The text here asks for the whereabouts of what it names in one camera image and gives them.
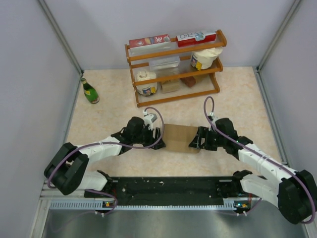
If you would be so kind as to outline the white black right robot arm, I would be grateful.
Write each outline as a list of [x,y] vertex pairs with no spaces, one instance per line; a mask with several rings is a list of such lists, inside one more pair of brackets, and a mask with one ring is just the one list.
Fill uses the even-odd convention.
[[252,140],[239,136],[228,118],[212,119],[210,127],[200,126],[189,147],[227,154],[250,165],[260,175],[241,171],[232,182],[237,196],[251,193],[275,206],[292,224],[312,222],[317,214],[317,185],[306,170],[297,171],[261,151]]

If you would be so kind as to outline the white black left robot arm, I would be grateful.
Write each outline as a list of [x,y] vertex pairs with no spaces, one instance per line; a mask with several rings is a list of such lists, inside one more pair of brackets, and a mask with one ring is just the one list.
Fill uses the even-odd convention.
[[79,189],[92,189],[103,197],[110,195],[110,177],[100,169],[89,172],[88,166],[107,157],[119,156],[132,148],[164,147],[160,129],[153,127],[156,119],[155,114],[132,117],[121,131],[101,141],[81,146],[70,142],[63,144],[44,170],[48,185],[63,195]]

